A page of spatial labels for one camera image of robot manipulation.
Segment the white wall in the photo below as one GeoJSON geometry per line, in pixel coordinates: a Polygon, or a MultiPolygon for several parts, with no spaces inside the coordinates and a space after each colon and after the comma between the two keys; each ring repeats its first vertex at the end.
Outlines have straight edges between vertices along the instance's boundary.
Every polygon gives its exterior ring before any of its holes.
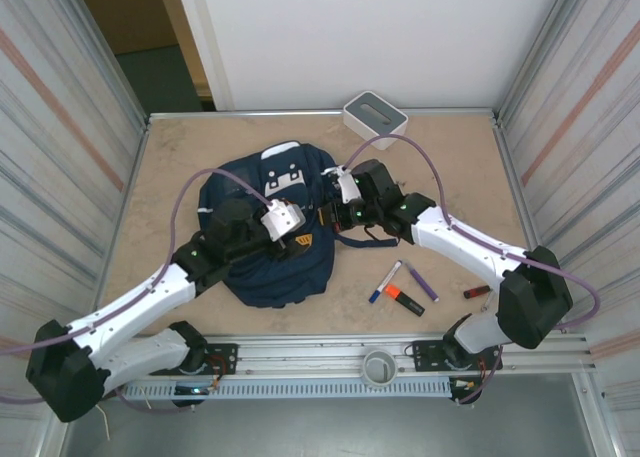
{"type": "Polygon", "coordinates": [[[494,106],[554,0],[183,0],[221,110],[494,106]]]}

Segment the metal wall panel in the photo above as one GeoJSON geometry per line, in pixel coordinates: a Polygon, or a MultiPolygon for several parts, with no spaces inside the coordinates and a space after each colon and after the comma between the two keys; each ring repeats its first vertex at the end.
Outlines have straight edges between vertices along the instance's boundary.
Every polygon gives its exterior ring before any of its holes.
{"type": "MultiPolygon", "coordinates": [[[[0,0],[0,346],[97,298],[144,116],[79,0],[0,0]]],[[[30,396],[28,355],[3,394],[30,396]]],[[[48,411],[0,405],[0,455],[32,455],[48,411]]]]}
{"type": "MultiPolygon", "coordinates": [[[[640,0],[578,0],[506,123],[544,245],[603,297],[582,329],[640,453],[640,0]]],[[[571,288],[575,317],[591,305],[571,288]]]]}

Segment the floor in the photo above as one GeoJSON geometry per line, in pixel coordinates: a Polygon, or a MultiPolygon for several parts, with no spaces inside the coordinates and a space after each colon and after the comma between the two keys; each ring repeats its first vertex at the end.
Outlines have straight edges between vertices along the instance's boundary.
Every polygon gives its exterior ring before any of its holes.
{"type": "MultiPolygon", "coordinates": [[[[485,115],[412,115],[406,135],[422,145],[441,174],[452,215],[514,245],[524,237],[505,177],[495,138],[485,115]]],[[[116,249],[103,303],[110,302],[151,275],[168,248],[168,220],[176,195],[197,170],[259,152],[286,140],[310,142],[337,162],[362,139],[345,127],[339,115],[225,117],[155,120],[116,249]]],[[[399,142],[385,151],[366,150],[362,160],[384,162],[405,192],[437,198],[428,167],[411,147],[399,142]]],[[[198,189],[191,186],[177,218],[177,242],[198,230],[198,189]]],[[[374,230],[382,236],[380,230],[374,230]]],[[[350,237],[366,238],[361,229],[350,237]]],[[[465,300],[462,292],[483,282],[436,252],[401,243],[391,249],[353,249],[336,245],[333,275],[326,292],[284,309],[243,305],[222,284],[187,305],[165,314],[145,333],[187,320],[203,334],[350,334],[446,331],[461,316],[478,312],[483,298],[465,300]],[[408,259],[441,294],[431,302],[401,269],[393,283],[426,308],[420,318],[391,299],[368,298],[397,259],[408,259]]]]}
{"type": "Polygon", "coordinates": [[[195,414],[102,404],[69,429],[63,457],[589,457],[569,375],[497,376],[475,408],[448,399],[214,401],[195,414]]]}
{"type": "Polygon", "coordinates": [[[179,46],[120,54],[116,60],[145,113],[203,110],[179,46]]]}

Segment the purple marker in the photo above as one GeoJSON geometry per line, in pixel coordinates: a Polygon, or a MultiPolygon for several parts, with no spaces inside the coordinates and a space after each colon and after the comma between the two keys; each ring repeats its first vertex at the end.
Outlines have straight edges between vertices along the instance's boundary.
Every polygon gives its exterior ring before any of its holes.
{"type": "Polygon", "coordinates": [[[431,286],[425,282],[425,280],[418,273],[418,271],[413,267],[413,265],[411,265],[408,260],[403,260],[402,263],[407,266],[411,276],[415,279],[416,282],[418,282],[418,285],[422,287],[422,289],[427,293],[427,295],[431,297],[431,300],[433,300],[434,302],[438,302],[440,300],[440,298],[438,297],[438,294],[436,294],[435,291],[431,288],[431,286]]]}

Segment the purple cable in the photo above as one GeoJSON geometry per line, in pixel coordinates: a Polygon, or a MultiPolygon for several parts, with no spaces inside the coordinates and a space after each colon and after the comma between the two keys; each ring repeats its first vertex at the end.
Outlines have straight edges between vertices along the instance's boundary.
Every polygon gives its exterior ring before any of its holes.
{"type": "MultiPolygon", "coordinates": [[[[496,246],[494,246],[492,244],[489,244],[488,242],[485,242],[482,239],[479,239],[475,235],[472,235],[469,232],[465,231],[464,229],[461,229],[460,227],[458,227],[456,224],[454,224],[451,221],[451,216],[449,215],[449,212],[447,211],[447,202],[446,202],[446,199],[444,198],[444,185],[442,184],[442,180],[440,179],[440,174],[438,174],[438,171],[436,170],[436,166],[433,164],[433,162],[431,161],[431,159],[429,158],[427,153],[422,149],[422,147],[420,147],[414,140],[410,139],[409,137],[405,137],[404,135],[396,135],[396,134],[379,135],[379,136],[373,137],[373,138],[367,140],[360,147],[358,147],[358,149],[353,153],[353,155],[349,158],[349,160],[347,160],[347,163],[344,165],[344,168],[345,169],[348,168],[353,163],[355,158],[367,146],[371,145],[376,140],[386,139],[386,138],[394,138],[394,139],[402,140],[402,141],[410,144],[411,146],[413,146],[413,148],[415,148],[420,153],[420,155],[422,155],[424,160],[427,161],[427,164],[431,168],[431,172],[433,173],[433,176],[436,179],[436,184],[438,185],[438,192],[440,194],[440,207],[442,208],[442,216],[444,217],[444,220],[447,222],[449,227],[451,227],[453,230],[455,230],[458,234],[462,235],[463,237],[466,237],[467,239],[471,240],[472,242],[475,242],[476,244],[481,245],[485,249],[502,255],[502,249],[500,247],[496,247],[496,246]]],[[[560,323],[560,324],[558,324],[558,325],[556,325],[554,327],[555,329],[566,329],[568,327],[575,327],[576,325],[583,324],[587,320],[592,318],[594,315],[596,315],[598,313],[598,311],[600,310],[600,295],[598,294],[598,291],[593,286],[591,286],[587,281],[585,281],[584,279],[581,279],[580,277],[577,277],[577,276],[575,276],[573,274],[570,274],[569,272],[566,272],[566,271],[564,271],[562,269],[558,269],[556,267],[551,267],[550,265],[546,265],[546,264],[543,264],[543,263],[540,263],[540,262],[536,262],[535,260],[527,259],[525,257],[519,256],[519,255],[515,255],[515,254],[509,253],[509,252],[507,252],[504,255],[504,257],[512,259],[512,260],[515,260],[515,261],[520,262],[522,264],[529,265],[531,267],[536,267],[538,269],[545,270],[545,271],[547,271],[547,272],[549,272],[551,274],[559,275],[560,277],[562,277],[564,279],[571,280],[572,282],[575,282],[576,284],[578,284],[578,285],[582,286],[583,288],[585,288],[593,296],[593,307],[591,308],[591,310],[589,312],[587,312],[586,314],[584,314],[581,317],[578,317],[577,319],[571,320],[569,322],[560,323]]]]}
{"type": "MultiPolygon", "coordinates": [[[[151,287],[146,287],[138,295],[136,295],[135,298],[131,299],[131,301],[127,302],[122,307],[120,307],[120,308],[114,310],[113,312],[105,315],[104,317],[96,320],[95,323],[94,323],[94,327],[102,325],[105,322],[107,322],[107,321],[113,319],[114,317],[117,317],[118,315],[122,314],[123,312],[126,312],[127,310],[129,310],[131,307],[133,307],[138,302],[140,302],[145,296],[147,296],[149,294],[149,292],[151,291],[151,289],[153,287],[155,287],[158,284],[158,282],[160,282],[162,280],[164,275],[167,273],[167,269],[169,268],[169,265],[171,265],[171,257],[173,256],[173,252],[174,252],[175,246],[176,246],[176,216],[178,215],[178,209],[180,208],[180,203],[182,202],[182,199],[183,199],[184,195],[187,193],[187,189],[189,189],[191,184],[198,177],[200,177],[200,176],[202,176],[204,174],[219,174],[219,175],[222,175],[223,177],[227,177],[227,178],[233,180],[238,185],[241,185],[242,187],[244,187],[247,190],[247,192],[252,194],[258,200],[260,200],[260,202],[262,202],[263,204],[271,205],[271,202],[269,202],[269,200],[267,200],[264,196],[262,196],[257,190],[255,190],[253,187],[251,187],[249,184],[247,184],[244,180],[240,179],[239,177],[233,175],[231,172],[228,172],[226,170],[223,170],[223,169],[202,169],[202,170],[199,170],[198,172],[196,172],[195,174],[193,174],[185,182],[185,184],[182,187],[182,189],[180,189],[180,192],[178,192],[178,197],[176,198],[175,204],[173,205],[173,209],[171,211],[170,223],[169,223],[169,235],[170,235],[169,251],[167,252],[167,257],[166,257],[164,263],[162,264],[162,268],[160,269],[160,272],[158,273],[158,276],[153,280],[153,282],[151,282],[151,287]]],[[[7,349],[2,349],[2,350],[0,350],[0,356],[19,354],[21,352],[30,352],[30,351],[35,350],[35,349],[41,349],[43,347],[49,347],[50,345],[60,344],[62,342],[66,342],[68,340],[74,339],[75,337],[78,337],[79,335],[83,335],[83,334],[89,332],[90,330],[92,330],[91,327],[83,327],[83,328],[75,330],[75,331],[73,331],[73,332],[71,332],[69,334],[62,335],[60,337],[55,337],[53,339],[47,339],[47,340],[42,340],[40,342],[36,342],[36,343],[33,343],[33,344],[25,344],[25,345],[19,345],[19,346],[16,346],[16,347],[9,347],[7,349]]],[[[0,396],[0,402],[12,403],[12,404],[16,404],[16,405],[37,403],[37,402],[34,402],[33,400],[34,399],[23,399],[23,400],[20,400],[20,399],[12,399],[10,397],[0,396]]]]}
{"type": "Polygon", "coordinates": [[[471,392],[469,395],[467,395],[466,397],[464,397],[463,399],[456,399],[456,402],[458,404],[464,404],[465,402],[470,401],[471,399],[473,399],[476,395],[478,395],[480,392],[482,392],[482,390],[489,385],[489,382],[491,381],[491,379],[493,378],[493,374],[496,373],[496,370],[498,369],[498,365],[500,365],[500,358],[502,357],[502,346],[500,346],[500,350],[498,351],[498,357],[496,357],[496,361],[493,363],[493,367],[491,367],[491,372],[489,372],[489,375],[487,375],[487,378],[484,379],[482,381],[482,383],[478,386],[478,388],[476,390],[474,390],[473,392],[471,392]]]}
{"type": "Polygon", "coordinates": [[[115,393],[118,396],[118,398],[122,401],[122,403],[124,405],[126,405],[127,407],[133,409],[133,410],[137,410],[138,412],[143,412],[145,414],[164,414],[164,415],[169,415],[169,414],[179,414],[181,412],[186,412],[188,410],[191,410],[191,406],[189,407],[176,407],[175,409],[149,409],[148,407],[142,407],[140,405],[136,405],[133,402],[130,402],[126,399],[126,397],[122,394],[122,392],[120,392],[120,389],[116,387],[115,389],[115,393]]]}

